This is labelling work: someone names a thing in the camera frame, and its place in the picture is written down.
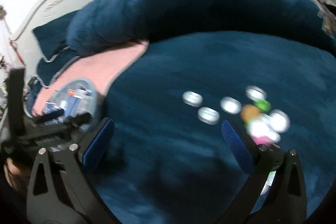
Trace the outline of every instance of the orange round object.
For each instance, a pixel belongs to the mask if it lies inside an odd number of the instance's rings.
[[[260,115],[260,109],[254,105],[244,105],[240,117],[244,122],[248,122],[251,119],[257,118]]]

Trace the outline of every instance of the bed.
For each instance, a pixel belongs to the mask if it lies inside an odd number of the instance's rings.
[[[19,47],[24,59],[30,51],[42,57],[41,39],[31,30],[70,14],[57,29],[66,29],[65,46],[73,51],[69,57],[58,53],[54,60],[64,58],[62,65],[130,39],[149,39],[147,51],[105,94],[102,111],[115,121],[115,134],[88,175],[122,223],[202,224],[218,218],[248,175],[225,143],[221,122],[201,122],[199,108],[185,104],[182,95],[201,94],[202,106],[243,128],[240,116],[225,113],[220,101],[229,96],[250,104],[250,85],[265,90],[272,109],[289,116],[291,126],[278,145],[298,151],[308,215],[317,208],[336,178],[335,25],[318,1],[96,0],[71,14],[89,1],[64,0],[53,12],[42,1],[14,37],[19,45],[34,41],[29,49]],[[27,66],[27,78],[38,74],[36,59]],[[51,79],[57,71],[40,77]],[[42,88],[37,85],[31,107]]]

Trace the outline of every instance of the pink blanket underside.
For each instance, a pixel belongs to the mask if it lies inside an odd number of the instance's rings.
[[[69,66],[51,86],[42,88],[33,106],[33,114],[41,114],[44,102],[56,90],[78,78],[89,79],[96,91],[105,97],[114,80],[147,50],[148,42],[126,42],[105,52],[82,58]]]

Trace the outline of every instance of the blue pillow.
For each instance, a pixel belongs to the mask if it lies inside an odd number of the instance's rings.
[[[77,56],[76,52],[69,48],[58,54],[52,62],[46,62],[42,58],[37,65],[37,75],[42,80],[42,84],[48,87],[63,71],[78,59],[79,56]]]
[[[66,47],[66,31],[76,13],[77,11],[74,11],[33,29],[33,34],[46,60],[52,59],[55,54]]]
[[[66,38],[80,56],[89,56],[132,38],[238,30],[303,42],[336,56],[335,27],[327,23],[315,0],[95,0],[74,16]]]

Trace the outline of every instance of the pink round object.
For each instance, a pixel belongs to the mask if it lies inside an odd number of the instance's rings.
[[[263,136],[263,137],[259,137],[259,138],[256,138],[256,137],[251,137],[252,140],[255,142],[256,145],[260,145],[260,144],[264,144],[264,145],[267,145],[267,146],[271,146],[272,145],[272,141],[267,138],[266,136]]]

